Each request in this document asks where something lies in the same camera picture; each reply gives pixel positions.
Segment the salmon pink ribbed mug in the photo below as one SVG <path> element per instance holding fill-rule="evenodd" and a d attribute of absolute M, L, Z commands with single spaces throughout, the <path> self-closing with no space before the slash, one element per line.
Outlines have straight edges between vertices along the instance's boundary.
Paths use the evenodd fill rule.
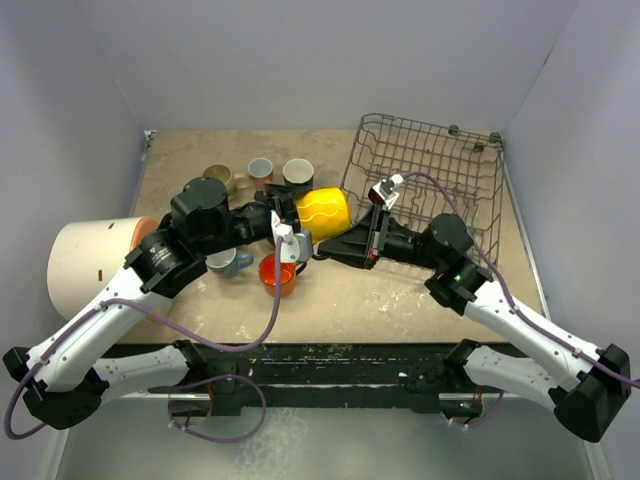
<path fill-rule="evenodd" d="M 266 185 L 273 180 L 274 166 L 267 158 L 254 158 L 247 166 L 247 173 L 254 187 L 259 191 L 265 191 Z"/>

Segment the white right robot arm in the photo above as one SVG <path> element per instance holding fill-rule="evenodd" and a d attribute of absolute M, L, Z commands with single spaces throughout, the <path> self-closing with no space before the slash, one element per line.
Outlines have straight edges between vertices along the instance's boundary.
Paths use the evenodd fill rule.
<path fill-rule="evenodd" d="M 417 233 L 372 207 L 358 224 L 321 242 L 319 253 L 361 269 L 386 258 L 433 270 L 425 286 L 440 306 L 498 333 L 523 354 L 463 340 L 447 357 L 446 383 L 456 391 L 476 384 L 516 394 L 551 410 L 577 437 L 599 442 L 630 397 L 629 355 L 615 344 L 585 341 L 514 299 L 499 274 L 468 256 L 472 245 L 456 214 L 440 214 Z"/>

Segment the cream mug green inside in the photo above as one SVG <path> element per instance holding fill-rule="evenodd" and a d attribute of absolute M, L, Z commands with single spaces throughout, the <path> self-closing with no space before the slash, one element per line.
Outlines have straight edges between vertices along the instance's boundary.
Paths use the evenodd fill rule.
<path fill-rule="evenodd" d="M 286 185 L 313 187 L 315 168 L 304 158 L 293 158 L 282 168 L 282 175 Z"/>

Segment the blue mug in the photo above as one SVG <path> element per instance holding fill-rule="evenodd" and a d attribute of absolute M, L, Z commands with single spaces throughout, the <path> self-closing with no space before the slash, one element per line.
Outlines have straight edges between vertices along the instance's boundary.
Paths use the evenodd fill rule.
<path fill-rule="evenodd" d="M 233 278 L 241 269 L 254 263 L 254 256 L 251 253 L 232 248 L 208 255 L 205 258 L 205 263 L 212 273 L 225 278 Z"/>

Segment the beige stoneware mug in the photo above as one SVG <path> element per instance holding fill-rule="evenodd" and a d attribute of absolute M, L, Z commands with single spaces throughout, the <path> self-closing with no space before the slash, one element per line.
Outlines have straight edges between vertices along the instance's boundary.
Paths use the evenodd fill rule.
<path fill-rule="evenodd" d="M 235 195 L 240 190 L 246 189 L 251 185 L 251 180 L 246 174 L 235 173 L 231 168 L 223 164 L 207 167 L 202 176 L 221 181 L 229 195 Z"/>

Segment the yellow mug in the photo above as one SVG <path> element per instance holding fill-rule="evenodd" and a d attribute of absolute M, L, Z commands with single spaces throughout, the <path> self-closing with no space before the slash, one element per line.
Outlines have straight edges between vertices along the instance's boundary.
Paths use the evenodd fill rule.
<path fill-rule="evenodd" d="M 313 244 L 333 238 L 351 226 L 349 205 L 337 187 L 312 190 L 295 201 L 300 224 Z"/>

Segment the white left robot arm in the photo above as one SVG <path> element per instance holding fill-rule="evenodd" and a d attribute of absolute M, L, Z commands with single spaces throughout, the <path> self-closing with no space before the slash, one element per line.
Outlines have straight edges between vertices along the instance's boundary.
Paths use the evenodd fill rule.
<path fill-rule="evenodd" d="M 197 177 L 170 202 L 160 225 L 130 253 L 111 281 L 60 330 L 40 344 L 14 347 L 3 357 L 18 385 L 4 415 L 6 435 L 12 429 L 17 402 L 43 425 L 68 429 L 87 419 L 102 404 L 138 390 L 202 387 L 208 363 L 198 347 L 219 352 L 232 346 L 207 342 L 182 326 L 182 339 L 154 352 L 108 358 L 106 352 L 147 316 L 167 324 L 159 308 L 207 271 L 206 257 L 273 238 L 281 262 L 308 260 L 311 233 L 301 227 L 295 202 L 305 186 L 269 184 L 253 201 L 232 209 L 224 184 Z"/>

